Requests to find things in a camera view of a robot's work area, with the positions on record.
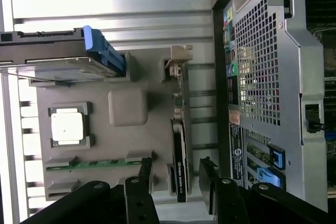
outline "blue handle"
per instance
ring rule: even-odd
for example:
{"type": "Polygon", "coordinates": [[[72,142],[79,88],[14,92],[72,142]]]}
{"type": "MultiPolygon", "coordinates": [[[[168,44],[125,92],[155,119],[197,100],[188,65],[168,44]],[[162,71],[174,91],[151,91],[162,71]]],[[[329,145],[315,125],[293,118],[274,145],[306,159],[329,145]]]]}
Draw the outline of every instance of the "blue handle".
{"type": "Polygon", "coordinates": [[[100,30],[85,26],[83,32],[86,51],[98,52],[105,66],[110,63],[125,72],[125,59],[108,43],[100,30]]]}
{"type": "Polygon", "coordinates": [[[257,168],[258,180],[273,184],[277,187],[281,186],[280,178],[270,172],[267,168],[257,168]]]}
{"type": "Polygon", "coordinates": [[[278,168],[282,169],[282,168],[283,168],[283,165],[284,165],[283,162],[282,162],[282,153],[274,152],[274,155],[276,155],[276,156],[278,157],[278,160],[277,160],[277,161],[274,160],[274,164],[275,164],[278,168]]]}

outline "circuit board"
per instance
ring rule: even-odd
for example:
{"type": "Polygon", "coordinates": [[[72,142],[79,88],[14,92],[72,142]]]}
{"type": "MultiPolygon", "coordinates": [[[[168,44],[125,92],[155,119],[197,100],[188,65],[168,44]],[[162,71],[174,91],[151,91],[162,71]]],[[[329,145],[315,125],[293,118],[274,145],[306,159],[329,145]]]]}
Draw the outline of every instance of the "circuit board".
{"type": "Polygon", "coordinates": [[[265,164],[271,166],[269,153],[265,153],[262,150],[254,147],[251,144],[246,143],[247,152],[254,155],[257,159],[263,161],[265,164]]]}
{"type": "Polygon", "coordinates": [[[99,161],[73,161],[69,166],[47,167],[47,171],[52,170],[75,170],[75,169],[97,169],[115,168],[121,166],[140,165],[140,161],[126,162],[125,159],[105,159],[99,161]]]}
{"type": "Polygon", "coordinates": [[[327,141],[327,159],[336,159],[336,141],[327,141]]]}

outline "metal mesh grille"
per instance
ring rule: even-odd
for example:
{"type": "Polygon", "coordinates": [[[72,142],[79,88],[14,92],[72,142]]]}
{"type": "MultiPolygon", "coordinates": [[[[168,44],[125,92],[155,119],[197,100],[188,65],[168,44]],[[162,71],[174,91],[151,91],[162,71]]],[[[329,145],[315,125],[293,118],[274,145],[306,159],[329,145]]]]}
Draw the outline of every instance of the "metal mesh grille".
{"type": "Polygon", "coordinates": [[[262,0],[236,24],[242,116],[280,125],[276,14],[262,0]]]}

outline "screw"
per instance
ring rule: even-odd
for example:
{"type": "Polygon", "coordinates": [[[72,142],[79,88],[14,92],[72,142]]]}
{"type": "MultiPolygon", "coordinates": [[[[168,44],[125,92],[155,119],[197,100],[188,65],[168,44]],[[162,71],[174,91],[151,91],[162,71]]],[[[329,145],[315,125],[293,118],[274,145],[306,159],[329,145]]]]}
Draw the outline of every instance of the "screw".
{"type": "Polygon", "coordinates": [[[231,180],[229,180],[229,179],[227,179],[227,178],[224,178],[224,179],[222,180],[222,182],[223,182],[224,184],[230,184],[230,183],[231,183],[231,180]]]}
{"type": "Polygon", "coordinates": [[[268,186],[266,186],[266,185],[260,185],[259,188],[261,190],[268,190],[269,189],[268,186]]]}
{"type": "Polygon", "coordinates": [[[99,188],[102,188],[102,187],[103,187],[102,184],[97,184],[97,185],[94,186],[94,189],[99,189],[99,188]]]}

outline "white chip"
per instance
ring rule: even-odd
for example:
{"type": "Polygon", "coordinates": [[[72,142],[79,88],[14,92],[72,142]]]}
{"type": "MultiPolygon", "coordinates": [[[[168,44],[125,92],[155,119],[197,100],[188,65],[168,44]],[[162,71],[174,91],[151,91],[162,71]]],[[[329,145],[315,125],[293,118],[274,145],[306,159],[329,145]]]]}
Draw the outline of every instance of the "white chip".
{"type": "Polygon", "coordinates": [[[51,115],[51,131],[54,141],[79,141],[84,138],[81,113],[54,113],[51,115]]]}

